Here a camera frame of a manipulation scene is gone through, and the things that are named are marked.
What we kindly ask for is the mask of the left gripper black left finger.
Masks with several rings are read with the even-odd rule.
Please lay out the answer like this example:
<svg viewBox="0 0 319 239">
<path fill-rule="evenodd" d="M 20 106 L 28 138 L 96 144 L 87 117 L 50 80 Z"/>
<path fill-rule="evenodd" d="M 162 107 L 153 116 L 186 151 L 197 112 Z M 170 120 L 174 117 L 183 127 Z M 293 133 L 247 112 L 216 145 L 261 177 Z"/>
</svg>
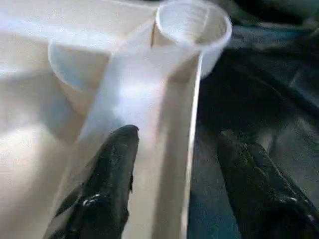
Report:
<svg viewBox="0 0 319 239">
<path fill-rule="evenodd" d="M 129 218 L 139 128 L 129 124 L 113 131 L 93 157 L 89 178 L 62 202 L 56 216 L 70 215 L 50 239 L 120 239 Z"/>
</svg>

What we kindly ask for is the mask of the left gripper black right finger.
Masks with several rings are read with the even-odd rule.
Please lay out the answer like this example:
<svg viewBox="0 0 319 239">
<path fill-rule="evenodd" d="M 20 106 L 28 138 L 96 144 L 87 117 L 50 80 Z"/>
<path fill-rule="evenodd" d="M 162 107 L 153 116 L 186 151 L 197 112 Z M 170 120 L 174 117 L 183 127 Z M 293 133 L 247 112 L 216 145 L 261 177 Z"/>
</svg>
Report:
<svg viewBox="0 0 319 239">
<path fill-rule="evenodd" d="M 319 211 L 262 145 L 225 130 L 217 157 L 242 238 L 319 237 Z"/>
</svg>

